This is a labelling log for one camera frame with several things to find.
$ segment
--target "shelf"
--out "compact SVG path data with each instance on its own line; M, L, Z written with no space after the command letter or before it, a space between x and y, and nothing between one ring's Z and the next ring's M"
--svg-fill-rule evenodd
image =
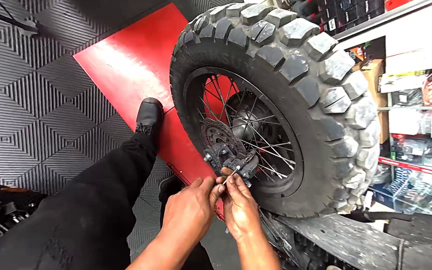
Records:
M414 106L414 107L379 107L378 111L389 111L399 109L413 109L413 110L432 110L432 106Z
M400 7L376 16L369 21L365 21L353 28L335 34L333 38L339 41L337 50L345 50L367 41L374 40L386 35L386 27L390 27L391 22L401 17L417 12L432 5L432 0L412 0Z
M412 207L418 208L418 209L420 209L420 210L426 212L427 214L431 214L431 215L432 215L432 208L424 208L424 207L421 207L421 206L419 206L419 205L415 205L415 204L413 204L413 203L411 203L411 202L408 202L408 201L405 201L405 200L399 199L398 197L394 198L393 195L391 195L391 194L389 194L389 193L386 193L386 192L383 192L383 191L381 191L381 190L375 189L375 188L373 188L373 187L368 187L368 190L370 190L370 191L372 191L372 192L380 193L380 194L382 194L382 195L384 195L384 196L390 197L390 198L393 199L393 200L396 200L396 201L398 201L398 202L402 202L402 203L404 203L404 204L407 204L407 205L410 205L410 206L412 206Z
M432 168L431 167L414 165L414 164L410 164L410 163L406 163L406 162L402 162L402 161L397 161L397 160L393 160L393 159L390 159L387 157L382 157L382 156L379 157L378 162L388 164L388 165L393 165L396 167L405 168L405 169L415 170L415 171L418 171L421 173L432 175Z

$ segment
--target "hand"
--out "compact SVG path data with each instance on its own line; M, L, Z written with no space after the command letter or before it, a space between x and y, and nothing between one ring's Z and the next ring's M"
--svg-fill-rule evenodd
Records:
M175 237L179 243L194 247L208 232L215 204L225 190L218 178L196 179L190 186L169 197L160 235Z
M230 175L232 170L223 168L221 172ZM248 187L237 173L227 177L227 193L223 196L224 219L236 242L248 237L262 235L258 204Z

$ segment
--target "caliper bracket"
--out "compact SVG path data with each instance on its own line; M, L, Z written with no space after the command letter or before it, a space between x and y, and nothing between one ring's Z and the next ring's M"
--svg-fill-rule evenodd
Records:
M256 151L252 150L246 155L231 152L228 145L217 143L213 147L204 150L204 161L213 169L216 176L223 176L221 170L226 167L229 169L239 170L237 174L243 178L246 185L250 186L249 179L253 178L258 170L259 159Z

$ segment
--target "brake rotor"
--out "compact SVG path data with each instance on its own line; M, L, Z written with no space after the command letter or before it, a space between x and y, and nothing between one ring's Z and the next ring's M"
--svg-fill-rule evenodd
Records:
M209 147L213 147L217 143L227 144L234 154L246 154L246 148L243 143L234 136L231 129L219 120L205 118L202 120L201 133L204 136L204 141Z

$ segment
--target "shoe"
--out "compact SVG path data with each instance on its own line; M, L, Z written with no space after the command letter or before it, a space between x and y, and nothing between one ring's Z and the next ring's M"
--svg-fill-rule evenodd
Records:
M136 133L144 133L153 138L159 149L159 133L163 125L163 104L154 97L147 97L141 101L136 117Z
M159 201L165 202L171 195L180 192L186 185L178 176L172 175L159 182Z

